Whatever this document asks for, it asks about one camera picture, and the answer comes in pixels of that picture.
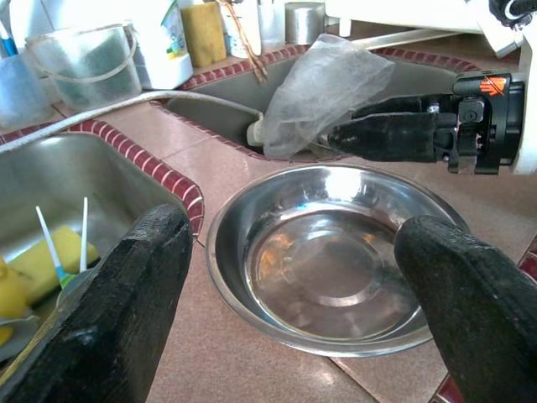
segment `kitchen counter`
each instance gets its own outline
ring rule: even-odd
[[[457,56],[461,43],[454,43],[455,48],[447,52]],[[483,65],[486,60],[490,66],[514,62],[498,62],[490,55],[475,55],[469,61],[481,61],[480,66],[487,67]],[[371,359],[330,359],[302,353],[249,326],[227,308],[212,285],[205,263],[212,218],[236,191],[289,163],[245,154],[156,103],[139,104],[99,119],[189,176],[201,188],[206,207],[148,402],[431,400],[447,372],[433,342]],[[514,261],[523,257],[537,232],[537,176],[512,176],[507,170],[499,176],[451,175],[442,163],[380,164],[359,158],[343,162],[384,169],[424,184],[449,202],[475,235],[498,246]]]

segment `white bottle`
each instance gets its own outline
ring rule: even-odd
[[[193,70],[177,1],[131,2],[130,6],[138,33],[134,64],[142,87],[171,90],[180,86]]]
[[[252,47],[252,52],[259,56],[261,55],[261,36],[259,35],[259,16],[258,16],[258,0],[242,0],[240,3],[233,3],[233,10],[237,15],[238,21],[242,25],[242,29]],[[241,36],[238,33],[237,25],[233,21],[232,15],[226,7],[220,6],[224,26],[229,40],[229,51],[231,55],[248,58],[248,53],[241,41]]]

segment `metal canister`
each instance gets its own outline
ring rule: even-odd
[[[324,3],[285,4],[285,41],[288,44],[313,44],[324,29]]]

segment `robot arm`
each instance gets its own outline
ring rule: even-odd
[[[537,173],[537,118],[524,113],[537,110],[531,64],[537,28],[530,24],[537,0],[490,0],[489,7],[488,17],[508,27],[496,22],[496,29],[522,29],[520,73],[473,72],[457,77],[452,94],[390,98],[357,111],[321,141],[366,160],[443,160],[452,173],[496,175],[500,165],[515,174]],[[495,38],[488,39],[493,45]]]

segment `yellow sponge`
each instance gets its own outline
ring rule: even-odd
[[[222,16],[217,3],[181,8],[185,39],[194,67],[226,59]]]
[[[19,319],[25,309],[24,290],[18,276],[0,258],[0,317]],[[10,339],[12,334],[12,327],[0,327],[0,347]]]
[[[52,241],[61,264],[67,273],[76,274],[81,258],[81,237],[68,227],[61,227],[52,234]],[[87,262],[94,262],[99,253],[91,243],[87,244]],[[60,285],[54,263],[44,239],[8,263],[8,267],[20,276],[26,292],[26,302],[32,305]]]

